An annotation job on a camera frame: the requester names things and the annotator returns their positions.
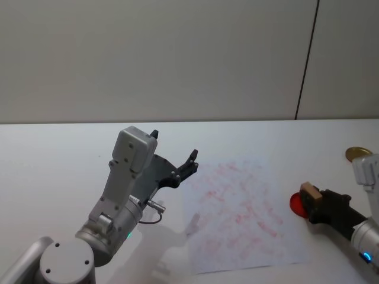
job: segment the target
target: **red plastic lid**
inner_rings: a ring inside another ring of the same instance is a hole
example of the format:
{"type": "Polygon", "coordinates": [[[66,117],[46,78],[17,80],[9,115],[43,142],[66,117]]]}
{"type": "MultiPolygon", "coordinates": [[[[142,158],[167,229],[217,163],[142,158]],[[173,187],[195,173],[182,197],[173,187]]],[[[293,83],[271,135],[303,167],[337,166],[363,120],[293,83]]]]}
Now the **red plastic lid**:
{"type": "Polygon", "coordinates": [[[301,203],[300,194],[298,192],[291,196],[290,208],[296,215],[308,219],[307,211],[304,209],[303,204],[301,203]]]}

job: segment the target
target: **white paper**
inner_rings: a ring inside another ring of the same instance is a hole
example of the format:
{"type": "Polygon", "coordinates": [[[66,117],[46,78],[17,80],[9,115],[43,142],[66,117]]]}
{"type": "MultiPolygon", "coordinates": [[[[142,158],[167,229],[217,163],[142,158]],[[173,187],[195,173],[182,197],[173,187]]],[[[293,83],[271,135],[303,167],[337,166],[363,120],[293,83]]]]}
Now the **white paper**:
{"type": "Polygon", "coordinates": [[[201,164],[181,185],[194,273],[305,261],[272,179],[260,160],[239,159],[201,164]]]}

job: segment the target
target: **table surface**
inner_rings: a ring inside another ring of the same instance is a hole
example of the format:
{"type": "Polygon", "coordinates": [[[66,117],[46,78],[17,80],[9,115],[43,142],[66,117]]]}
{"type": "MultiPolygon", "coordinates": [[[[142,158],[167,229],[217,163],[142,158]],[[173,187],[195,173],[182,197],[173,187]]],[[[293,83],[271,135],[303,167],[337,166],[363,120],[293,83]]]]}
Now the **table surface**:
{"type": "MultiPolygon", "coordinates": [[[[0,274],[35,240],[72,238],[99,198],[118,132],[131,124],[0,125],[0,274]]],[[[199,163],[233,157],[267,160],[278,194],[288,202],[309,181],[352,196],[370,215],[345,150],[379,152],[379,120],[165,122],[133,124],[159,130],[157,154],[179,166],[196,148],[199,163]]],[[[167,210],[157,225],[139,225],[97,283],[377,283],[379,276],[323,225],[294,215],[310,261],[275,267],[193,275],[184,234],[182,192],[162,189],[167,210]]]]}

